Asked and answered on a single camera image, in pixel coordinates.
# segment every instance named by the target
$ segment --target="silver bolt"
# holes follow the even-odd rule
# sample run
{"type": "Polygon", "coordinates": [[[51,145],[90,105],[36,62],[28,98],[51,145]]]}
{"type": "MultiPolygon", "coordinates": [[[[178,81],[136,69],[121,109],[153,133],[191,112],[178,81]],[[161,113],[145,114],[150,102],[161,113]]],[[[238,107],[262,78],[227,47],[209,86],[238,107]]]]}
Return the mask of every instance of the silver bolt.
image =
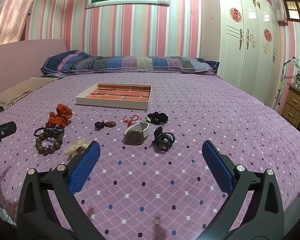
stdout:
{"type": "Polygon", "coordinates": [[[271,169],[267,169],[267,173],[268,173],[268,175],[273,175],[274,174],[273,170],[271,170],[271,169]]]}
{"type": "Polygon", "coordinates": [[[237,166],[237,170],[238,170],[238,171],[245,171],[246,168],[245,168],[245,166],[243,166],[243,165],[238,165],[238,166],[237,166]]]}
{"type": "Polygon", "coordinates": [[[29,170],[28,170],[28,174],[29,174],[29,175],[34,174],[34,172],[35,172],[35,169],[29,169],[29,170]]]}
{"type": "Polygon", "coordinates": [[[57,166],[58,171],[64,171],[66,169],[66,166],[64,164],[60,164],[57,166]]]}

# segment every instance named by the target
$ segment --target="red cord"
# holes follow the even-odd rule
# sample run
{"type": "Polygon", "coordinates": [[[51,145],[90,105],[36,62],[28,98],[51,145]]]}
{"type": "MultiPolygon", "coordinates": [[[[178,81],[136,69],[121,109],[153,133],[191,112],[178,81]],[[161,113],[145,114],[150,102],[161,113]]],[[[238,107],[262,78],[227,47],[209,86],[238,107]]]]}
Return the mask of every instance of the red cord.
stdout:
{"type": "Polygon", "coordinates": [[[131,118],[131,120],[129,120],[128,118],[126,119],[126,115],[125,115],[124,118],[122,119],[122,121],[125,122],[125,123],[127,123],[128,126],[130,126],[130,125],[132,125],[132,122],[133,122],[133,121],[138,121],[139,119],[140,119],[141,121],[143,121],[142,118],[141,118],[139,115],[137,115],[137,114],[135,114],[135,115],[131,118]]]}

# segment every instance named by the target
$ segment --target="bed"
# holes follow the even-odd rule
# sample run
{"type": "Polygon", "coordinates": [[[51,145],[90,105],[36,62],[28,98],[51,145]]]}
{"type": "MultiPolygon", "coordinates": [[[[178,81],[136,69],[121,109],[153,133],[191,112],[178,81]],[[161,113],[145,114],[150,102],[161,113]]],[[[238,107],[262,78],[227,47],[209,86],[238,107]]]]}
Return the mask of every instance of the bed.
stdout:
{"type": "MultiPolygon", "coordinates": [[[[216,75],[70,75],[0,113],[0,123],[9,121],[17,124],[17,132],[0,144],[0,203],[13,219],[27,170],[49,171],[68,163],[64,149],[81,138],[99,142],[101,156],[75,198],[106,239],[137,239],[140,233],[144,239],[195,239],[227,197],[202,158],[206,140],[250,171],[273,169],[284,209],[300,192],[300,133],[274,110],[216,75]],[[149,110],[76,105],[75,96],[97,82],[152,84],[149,110]],[[60,103],[73,110],[64,143],[52,155],[39,155],[33,133],[60,103]],[[142,145],[125,145],[123,117],[145,118],[155,111],[169,116],[163,131],[175,134],[172,148],[162,153],[153,146],[155,125],[142,145]],[[117,126],[96,131],[94,123],[103,120],[116,121],[117,126]]],[[[61,224],[69,227],[55,196],[51,197],[61,224]]],[[[240,225],[250,197],[233,227],[240,225]]]]}

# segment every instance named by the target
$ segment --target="headboard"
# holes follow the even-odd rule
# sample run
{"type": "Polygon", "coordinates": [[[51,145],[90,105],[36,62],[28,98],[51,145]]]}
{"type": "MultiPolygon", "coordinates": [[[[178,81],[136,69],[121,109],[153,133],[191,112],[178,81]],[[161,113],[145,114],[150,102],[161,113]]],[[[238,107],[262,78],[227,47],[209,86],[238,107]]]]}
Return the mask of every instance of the headboard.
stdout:
{"type": "Polygon", "coordinates": [[[40,68],[47,58],[66,51],[63,39],[0,45],[0,93],[28,78],[42,76],[40,68]]]}

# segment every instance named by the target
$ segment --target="watch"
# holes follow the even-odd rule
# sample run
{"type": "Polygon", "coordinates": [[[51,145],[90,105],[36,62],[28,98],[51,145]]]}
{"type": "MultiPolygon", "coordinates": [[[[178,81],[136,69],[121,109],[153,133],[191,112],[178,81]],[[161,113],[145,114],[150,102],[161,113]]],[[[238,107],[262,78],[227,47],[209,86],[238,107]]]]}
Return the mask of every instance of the watch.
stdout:
{"type": "Polygon", "coordinates": [[[139,122],[130,126],[124,135],[124,139],[129,145],[140,145],[149,135],[149,123],[139,122]]]}

